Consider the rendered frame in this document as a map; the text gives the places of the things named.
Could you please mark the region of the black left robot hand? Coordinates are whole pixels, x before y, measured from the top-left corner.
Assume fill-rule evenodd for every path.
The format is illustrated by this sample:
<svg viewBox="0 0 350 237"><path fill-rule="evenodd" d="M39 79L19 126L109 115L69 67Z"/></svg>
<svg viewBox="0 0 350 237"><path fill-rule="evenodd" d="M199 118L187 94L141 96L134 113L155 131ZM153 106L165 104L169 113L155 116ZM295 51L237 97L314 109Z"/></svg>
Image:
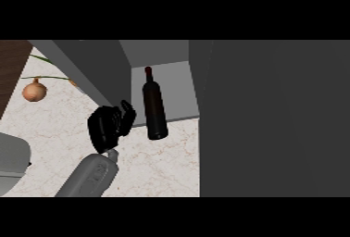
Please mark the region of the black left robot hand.
<svg viewBox="0 0 350 237"><path fill-rule="evenodd" d="M87 119L88 136L98 154L118 146L119 137L127 136L135 120L131 104L119 101L119 106L100 106Z"/></svg>

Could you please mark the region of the dark wine bottle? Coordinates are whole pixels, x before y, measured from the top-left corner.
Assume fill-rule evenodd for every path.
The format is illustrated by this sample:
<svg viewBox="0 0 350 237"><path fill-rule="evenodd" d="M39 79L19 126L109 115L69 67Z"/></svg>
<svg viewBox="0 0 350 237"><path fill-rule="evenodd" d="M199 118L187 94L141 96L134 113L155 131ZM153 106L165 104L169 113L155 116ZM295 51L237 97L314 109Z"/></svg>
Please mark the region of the dark wine bottle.
<svg viewBox="0 0 350 237"><path fill-rule="evenodd" d="M141 87L147 138L155 141L168 136L166 119L159 85L153 80L152 68L144 68L146 83Z"/></svg>

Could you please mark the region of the grey cabinet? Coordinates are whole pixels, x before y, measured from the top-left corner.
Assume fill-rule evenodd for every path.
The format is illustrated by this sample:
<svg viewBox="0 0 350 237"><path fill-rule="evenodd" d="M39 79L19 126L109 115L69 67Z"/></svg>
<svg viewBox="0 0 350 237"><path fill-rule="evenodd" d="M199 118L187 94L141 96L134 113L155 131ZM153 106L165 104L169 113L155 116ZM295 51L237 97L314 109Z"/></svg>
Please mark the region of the grey cabinet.
<svg viewBox="0 0 350 237"><path fill-rule="evenodd" d="M131 105L137 111L135 127L146 124L141 86L144 68L150 67L159 85L166 121L199 117L187 40L121 40L131 65Z"/></svg>

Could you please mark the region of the grey cabinet door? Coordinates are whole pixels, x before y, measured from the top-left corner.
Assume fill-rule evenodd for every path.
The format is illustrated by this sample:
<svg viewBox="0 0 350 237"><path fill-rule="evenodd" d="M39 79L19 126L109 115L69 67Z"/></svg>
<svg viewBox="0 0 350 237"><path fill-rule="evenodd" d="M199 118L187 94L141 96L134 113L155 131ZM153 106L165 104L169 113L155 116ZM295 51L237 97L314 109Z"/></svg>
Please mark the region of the grey cabinet door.
<svg viewBox="0 0 350 237"><path fill-rule="evenodd" d="M131 66L118 40L29 40L98 106L131 102Z"/></svg>

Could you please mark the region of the brown onion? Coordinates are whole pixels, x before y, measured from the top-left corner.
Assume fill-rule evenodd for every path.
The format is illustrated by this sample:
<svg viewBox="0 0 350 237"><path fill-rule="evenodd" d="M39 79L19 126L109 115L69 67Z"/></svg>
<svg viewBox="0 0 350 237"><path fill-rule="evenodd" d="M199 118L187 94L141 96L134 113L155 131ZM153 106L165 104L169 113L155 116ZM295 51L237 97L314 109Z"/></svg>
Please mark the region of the brown onion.
<svg viewBox="0 0 350 237"><path fill-rule="evenodd" d="M45 92L45 86L38 82L38 79L33 79L32 83L23 88L22 96L29 102L38 102L44 99Z"/></svg>

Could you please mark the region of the thin green stalk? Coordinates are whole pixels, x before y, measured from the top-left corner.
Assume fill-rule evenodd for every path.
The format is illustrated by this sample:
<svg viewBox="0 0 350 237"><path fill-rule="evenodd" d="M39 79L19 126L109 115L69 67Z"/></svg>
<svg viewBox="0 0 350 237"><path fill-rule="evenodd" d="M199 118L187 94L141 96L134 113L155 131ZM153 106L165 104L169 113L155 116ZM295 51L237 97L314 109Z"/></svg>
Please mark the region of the thin green stalk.
<svg viewBox="0 0 350 237"><path fill-rule="evenodd" d="M35 55L29 55L29 56L35 57L36 59L42 60L45 63L53 65L53 63L50 62L50 60L47 58L44 58L41 56L35 56Z"/></svg>
<svg viewBox="0 0 350 237"><path fill-rule="evenodd" d="M29 77L20 77L20 79L57 79L57 80L69 81L69 78L56 77L56 76L29 76Z"/></svg>

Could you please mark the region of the pale grey rounded appliance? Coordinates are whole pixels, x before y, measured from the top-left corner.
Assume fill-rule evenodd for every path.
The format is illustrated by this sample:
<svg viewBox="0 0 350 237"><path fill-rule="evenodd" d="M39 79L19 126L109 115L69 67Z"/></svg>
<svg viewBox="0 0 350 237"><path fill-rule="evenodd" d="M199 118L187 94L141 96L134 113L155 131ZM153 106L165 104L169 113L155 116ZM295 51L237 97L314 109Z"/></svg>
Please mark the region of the pale grey rounded appliance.
<svg viewBox="0 0 350 237"><path fill-rule="evenodd" d="M29 163L28 142L0 132L0 196L2 196L22 179Z"/></svg>

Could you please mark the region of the brown wooden panel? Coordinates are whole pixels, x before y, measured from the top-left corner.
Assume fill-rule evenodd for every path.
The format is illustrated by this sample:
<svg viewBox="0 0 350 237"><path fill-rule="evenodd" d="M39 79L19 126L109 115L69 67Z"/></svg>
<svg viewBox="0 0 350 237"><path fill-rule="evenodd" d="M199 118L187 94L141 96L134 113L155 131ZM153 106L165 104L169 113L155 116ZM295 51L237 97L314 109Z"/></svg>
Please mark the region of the brown wooden panel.
<svg viewBox="0 0 350 237"><path fill-rule="evenodd" d="M28 62L32 45L26 40L0 40L0 118Z"/></svg>

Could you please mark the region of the large flat dark grey door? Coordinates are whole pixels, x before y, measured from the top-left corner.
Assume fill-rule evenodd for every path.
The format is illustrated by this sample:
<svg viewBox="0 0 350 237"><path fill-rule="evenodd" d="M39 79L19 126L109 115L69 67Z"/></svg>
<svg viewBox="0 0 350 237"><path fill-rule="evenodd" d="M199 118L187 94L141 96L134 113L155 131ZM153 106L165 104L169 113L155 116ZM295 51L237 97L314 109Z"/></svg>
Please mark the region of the large flat dark grey door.
<svg viewBox="0 0 350 237"><path fill-rule="evenodd" d="M217 41L199 192L350 196L350 41Z"/></svg>

